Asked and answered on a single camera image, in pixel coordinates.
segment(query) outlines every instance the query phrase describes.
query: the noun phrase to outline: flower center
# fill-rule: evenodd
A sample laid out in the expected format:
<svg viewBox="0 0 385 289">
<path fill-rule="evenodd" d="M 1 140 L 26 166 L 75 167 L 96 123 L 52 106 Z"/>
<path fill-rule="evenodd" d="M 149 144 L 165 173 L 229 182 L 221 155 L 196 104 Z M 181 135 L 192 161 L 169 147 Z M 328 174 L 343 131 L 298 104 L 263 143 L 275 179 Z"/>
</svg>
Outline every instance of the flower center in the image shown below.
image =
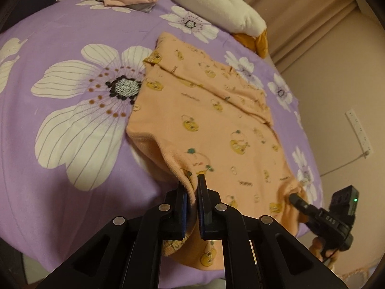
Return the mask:
<svg viewBox="0 0 385 289">
<path fill-rule="evenodd" d="M 184 26 L 187 28 L 193 29 L 196 27 L 196 23 L 192 20 L 188 20 L 187 22 L 184 23 Z"/>
<path fill-rule="evenodd" d="M 303 173 L 303 177 L 307 179 L 309 182 L 311 182 L 310 172 L 306 166 L 302 167 L 302 173 Z"/>
<path fill-rule="evenodd" d="M 238 69 L 247 79 L 251 79 L 251 73 L 243 65 L 238 64 Z"/>
<path fill-rule="evenodd" d="M 282 87 L 278 87 L 277 88 L 277 94 L 282 99 L 286 98 L 286 96 L 287 96 L 286 90 L 284 88 L 282 88 Z"/>
<path fill-rule="evenodd" d="M 134 78 L 127 78 L 125 75 L 116 78 L 113 82 L 106 82 L 110 88 L 110 97 L 117 97 L 125 101 L 130 99 L 130 103 L 134 104 L 139 93 L 142 83 Z"/>
</svg>

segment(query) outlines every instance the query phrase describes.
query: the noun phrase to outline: beige curtain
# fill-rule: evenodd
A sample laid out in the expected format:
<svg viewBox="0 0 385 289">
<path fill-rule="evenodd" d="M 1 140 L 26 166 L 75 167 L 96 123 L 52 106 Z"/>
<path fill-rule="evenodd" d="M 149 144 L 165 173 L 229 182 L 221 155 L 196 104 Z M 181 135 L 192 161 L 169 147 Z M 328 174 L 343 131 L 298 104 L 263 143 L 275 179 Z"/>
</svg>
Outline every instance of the beige curtain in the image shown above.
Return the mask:
<svg viewBox="0 0 385 289">
<path fill-rule="evenodd" d="M 266 21 L 269 53 L 280 72 L 357 7 L 355 0 L 245 2 Z"/>
</svg>

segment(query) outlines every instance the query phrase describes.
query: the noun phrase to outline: cable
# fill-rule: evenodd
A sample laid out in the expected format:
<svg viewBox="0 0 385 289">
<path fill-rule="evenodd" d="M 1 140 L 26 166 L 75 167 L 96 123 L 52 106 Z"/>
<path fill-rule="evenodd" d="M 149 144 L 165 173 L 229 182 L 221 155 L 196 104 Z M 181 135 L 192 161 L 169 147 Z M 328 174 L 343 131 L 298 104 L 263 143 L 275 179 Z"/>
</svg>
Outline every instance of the cable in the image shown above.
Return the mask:
<svg viewBox="0 0 385 289">
<path fill-rule="evenodd" d="M 359 160 L 360 158 L 364 158 L 365 156 L 368 156 L 369 153 L 370 153 L 369 151 L 365 151 L 364 153 L 362 153 L 359 157 L 355 158 L 354 160 L 351 160 L 350 162 L 347 162 L 347 163 L 345 163 L 344 165 L 341 165 L 341 166 L 339 166 L 339 167 L 337 167 L 337 168 L 335 168 L 335 169 L 333 169 L 333 170 L 331 170 L 331 171 L 324 172 L 320 177 L 323 177 L 323 176 L 325 176 L 325 175 L 330 174 L 331 172 L 334 172 L 334 171 L 336 171 L 336 170 L 339 170 L 340 168 L 345 167 L 346 165 L 349 165 L 349 164 L 351 164 L 351 163 L 353 163 L 353 162 Z"/>
<path fill-rule="evenodd" d="M 333 255 L 335 255 L 336 252 L 343 246 L 343 244 L 345 243 L 345 241 L 346 241 L 347 238 L 349 237 L 349 235 L 350 235 L 350 233 L 351 233 L 351 231 L 352 231 L 352 228 L 353 228 L 353 227 L 351 227 L 351 228 L 349 229 L 349 232 L 348 232 L 348 234 L 346 235 L 345 239 L 343 240 L 342 244 L 341 244 L 337 249 L 335 249 L 334 252 L 333 252 L 331 255 L 329 255 L 326 259 L 324 259 L 324 260 L 322 261 L 323 264 L 325 264 L 325 262 L 326 262 L 328 259 L 330 259 Z"/>
</svg>

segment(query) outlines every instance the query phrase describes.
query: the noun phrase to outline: black cable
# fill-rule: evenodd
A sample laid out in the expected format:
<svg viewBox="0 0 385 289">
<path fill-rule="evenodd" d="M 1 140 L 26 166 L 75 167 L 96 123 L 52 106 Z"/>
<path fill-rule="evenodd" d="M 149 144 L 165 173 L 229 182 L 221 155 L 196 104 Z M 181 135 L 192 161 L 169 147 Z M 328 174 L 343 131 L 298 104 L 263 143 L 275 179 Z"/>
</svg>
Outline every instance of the black cable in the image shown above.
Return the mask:
<svg viewBox="0 0 385 289">
<path fill-rule="evenodd" d="M 335 255 L 336 252 L 343 246 L 343 244 L 345 243 L 345 241 L 346 241 L 347 238 L 349 237 L 350 232 L 352 231 L 352 229 L 353 229 L 353 227 L 351 227 L 351 228 L 349 229 L 349 232 L 348 232 L 348 234 L 346 235 L 345 239 L 343 240 L 342 244 L 341 244 L 337 249 L 335 249 L 334 252 L 333 252 L 331 255 L 329 255 L 326 259 L 324 259 L 324 260 L 322 261 L 323 264 L 325 264 L 325 262 L 326 262 L 328 259 L 330 259 L 333 255 Z"/>
</svg>

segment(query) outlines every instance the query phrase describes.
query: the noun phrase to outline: wall socket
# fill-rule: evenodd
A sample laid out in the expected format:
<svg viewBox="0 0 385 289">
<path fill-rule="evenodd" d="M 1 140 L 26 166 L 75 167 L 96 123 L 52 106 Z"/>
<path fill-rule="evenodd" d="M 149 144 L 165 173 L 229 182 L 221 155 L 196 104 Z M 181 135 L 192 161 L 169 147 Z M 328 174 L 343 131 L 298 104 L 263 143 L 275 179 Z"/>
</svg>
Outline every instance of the wall socket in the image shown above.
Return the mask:
<svg viewBox="0 0 385 289">
<path fill-rule="evenodd" d="M 348 118 L 350 124 L 352 125 L 354 133 L 356 134 L 359 144 L 362 148 L 362 152 L 368 151 L 369 154 L 365 156 L 365 157 L 368 157 L 373 153 L 373 148 L 370 144 L 370 141 L 368 139 L 368 136 L 366 135 L 365 130 L 361 125 L 361 122 L 359 121 L 353 109 L 350 109 L 349 111 L 347 111 L 345 115 Z"/>
</svg>

